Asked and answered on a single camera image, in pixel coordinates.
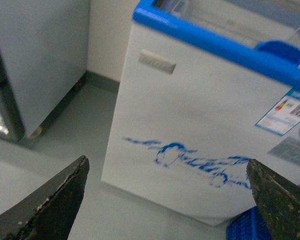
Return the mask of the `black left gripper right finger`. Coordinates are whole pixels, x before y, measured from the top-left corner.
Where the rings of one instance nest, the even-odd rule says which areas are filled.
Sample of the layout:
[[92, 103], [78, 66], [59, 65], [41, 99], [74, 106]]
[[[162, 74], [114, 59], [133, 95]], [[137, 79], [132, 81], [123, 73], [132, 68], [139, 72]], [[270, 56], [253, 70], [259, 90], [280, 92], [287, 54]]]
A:
[[300, 187], [256, 159], [247, 163], [252, 196], [274, 240], [300, 240]]

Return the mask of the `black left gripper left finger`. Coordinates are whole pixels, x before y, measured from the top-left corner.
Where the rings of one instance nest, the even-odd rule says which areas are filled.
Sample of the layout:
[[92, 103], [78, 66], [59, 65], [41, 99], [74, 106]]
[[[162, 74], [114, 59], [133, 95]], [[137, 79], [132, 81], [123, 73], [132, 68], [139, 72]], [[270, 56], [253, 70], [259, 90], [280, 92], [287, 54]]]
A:
[[0, 215], [0, 240], [66, 240], [81, 207], [90, 170], [82, 155]]

